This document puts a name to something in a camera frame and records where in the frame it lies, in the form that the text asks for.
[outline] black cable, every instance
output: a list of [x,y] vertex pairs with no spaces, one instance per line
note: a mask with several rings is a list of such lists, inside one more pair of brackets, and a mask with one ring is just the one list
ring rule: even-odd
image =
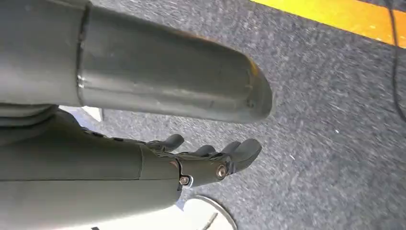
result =
[[399,44],[397,42],[397,31],[396,31],[396,23],[395,23],[395,16],[393,13],[393,1],[390,0],[385,0],[386,7],[389,11],[389,16],[391,18],[391,24],[392,24],[392,35],[394,38],[394,57],[393,57],[393,65],[392,65],[392,94],[393,94],[393,101],[394,101],[394,106],[399,114],[399,117],[406,122],[406,116],[402,111],[402,108],[400,107],[399,104],[399,95],[397,93],[397,82],[396,82],[396,74],[397,74],[397,66],[398,66],[398,60],[399,60]]

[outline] prosthetic arm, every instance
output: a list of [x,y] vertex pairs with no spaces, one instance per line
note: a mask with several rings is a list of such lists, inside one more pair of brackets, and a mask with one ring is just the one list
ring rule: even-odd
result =
[[0,1],[0,226],[47,229],[172,205],[261,151],[253,139],[172,154],[183,142],[108,138],[58,105],[226,122],[266,118],[272,92],[246,56],[82,0]]

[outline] gray carpet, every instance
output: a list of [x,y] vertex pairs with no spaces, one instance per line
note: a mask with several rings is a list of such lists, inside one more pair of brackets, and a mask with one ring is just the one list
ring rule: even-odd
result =
[[[249,125],[105,111],[96,131],[140,140],[185,136],[181,150],[257,138],[241,174],[183,193],[222,203],[242,230],[406,229],[406,124],[393,109],[392,48],[248,0],[100,0],[251,56],[277,94]],[[406,104],[406,52],[399,90]]]

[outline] white object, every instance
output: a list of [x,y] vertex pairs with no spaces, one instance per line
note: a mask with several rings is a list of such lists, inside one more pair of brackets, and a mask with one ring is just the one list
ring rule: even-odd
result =
[[84,106],[82,109],[93,117],[96,121],[101,122],[103,120],[103,110],[96,107]]
[[197,195],[186,201],[183,211],[193,230],[237,230],[230,214],[205,196]]

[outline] yellow floor line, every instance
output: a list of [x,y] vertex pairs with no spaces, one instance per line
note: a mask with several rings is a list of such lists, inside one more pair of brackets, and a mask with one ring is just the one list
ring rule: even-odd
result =
[[[389,12],[359,0],[251,0],[393,45]],[[406,12],[394,11],[399,46],[406,48]]]

